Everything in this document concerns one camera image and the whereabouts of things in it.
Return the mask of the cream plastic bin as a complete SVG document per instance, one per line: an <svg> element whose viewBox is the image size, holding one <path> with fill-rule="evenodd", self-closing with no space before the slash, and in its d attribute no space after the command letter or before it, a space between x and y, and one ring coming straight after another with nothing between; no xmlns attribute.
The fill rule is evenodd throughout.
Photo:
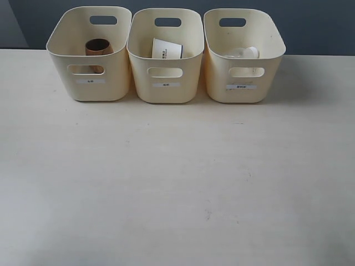
<svg viewBox="0 0 355 266"><path fill-rule="evenodd" d="M62 15L46 49L71 98L116 101L128 93L131 19L131 11L118 6L75 7ZM87 55L86 44L93 39L107 40L112 53Z"/></svg>
<svg viewBox="0 0 355 266"><path fill-rule="evenodd" d="M272 18L256 9L217 8L204 14L205 78L220 103L263 100L286 46Z"/></svg>
<svg viewBox="0 0 355 266"><path fill-rule="evenodd" d="M183 45L182 58L152 58L154 38ZM204 51L204 30L196 11L184 8L138 11L133 16L126 47L141 100L180 104L195 97Z"/></svg>

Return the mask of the cream left plastic bin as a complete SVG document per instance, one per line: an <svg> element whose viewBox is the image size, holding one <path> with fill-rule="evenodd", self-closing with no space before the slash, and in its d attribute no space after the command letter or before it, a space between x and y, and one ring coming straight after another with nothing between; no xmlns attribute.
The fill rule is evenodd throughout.
<svg viewBox="0 0 355 266"><path fill-rule="evenodd" d="M131 11L118 6L75 7L62 15L46 49L71 98L116 101L128 93L131 19ZM107 40L112 53L87 55L86 44L93 39Z"/></svg>

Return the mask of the cream middle plastic bin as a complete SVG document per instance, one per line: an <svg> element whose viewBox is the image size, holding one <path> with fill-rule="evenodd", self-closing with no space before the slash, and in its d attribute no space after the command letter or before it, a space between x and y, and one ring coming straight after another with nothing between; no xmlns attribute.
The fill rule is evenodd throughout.
<svg viewBox="0 0 355 266"><path fill-rule="evenodd" d="M183 45L182 58L152 58L154 38ZM204 30L196 11L184 8L138 11L133 16L126 47L141 100L180 104L195 97L204 51Z"/></svg>

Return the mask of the cream right plastic bin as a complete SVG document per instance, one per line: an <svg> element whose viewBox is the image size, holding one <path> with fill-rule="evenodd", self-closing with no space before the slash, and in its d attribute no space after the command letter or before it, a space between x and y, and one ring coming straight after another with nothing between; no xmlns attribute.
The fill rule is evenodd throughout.
<svg viewBox="0 0 355 266"><path fill-rule="evenodd" d="M217 8L204 14L205 78L220 103L263 100L286 46L272 18L256 9Z"/></svg>

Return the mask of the clear plastic bottle white cap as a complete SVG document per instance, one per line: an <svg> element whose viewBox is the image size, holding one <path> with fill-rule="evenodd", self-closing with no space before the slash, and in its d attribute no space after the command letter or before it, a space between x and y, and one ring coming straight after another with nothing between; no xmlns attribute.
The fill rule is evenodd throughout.
<svg viewBox="0 0 355 266"><path fill-rule="evenodd" d="M256 47L234 48L224 54L224 57L231 59L258 59L259 51ZM234 67L231 69L232 76L255 76L256 68Z"/></svg>

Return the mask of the white paper cup blue logo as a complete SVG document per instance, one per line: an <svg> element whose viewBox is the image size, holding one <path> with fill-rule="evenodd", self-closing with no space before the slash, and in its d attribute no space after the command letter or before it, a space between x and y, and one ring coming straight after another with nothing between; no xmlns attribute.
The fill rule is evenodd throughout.
<svg viewBox="0 0 355 266"><path fill-rule="evenodd" d="M181 59L183 45L154 38L151 57L154 59Z"/></svg>

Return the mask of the brown wooden cup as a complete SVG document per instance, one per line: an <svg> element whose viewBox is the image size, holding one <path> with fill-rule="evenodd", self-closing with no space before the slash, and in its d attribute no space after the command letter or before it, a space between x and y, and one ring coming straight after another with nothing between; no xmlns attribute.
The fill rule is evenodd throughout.
<svg viewBox="0 0 355 266"><path fill-rule="evenodd" d="M85 44L86 56L108 55L112 53L112 46L106 39L92 39L87 41Z"/></svg>

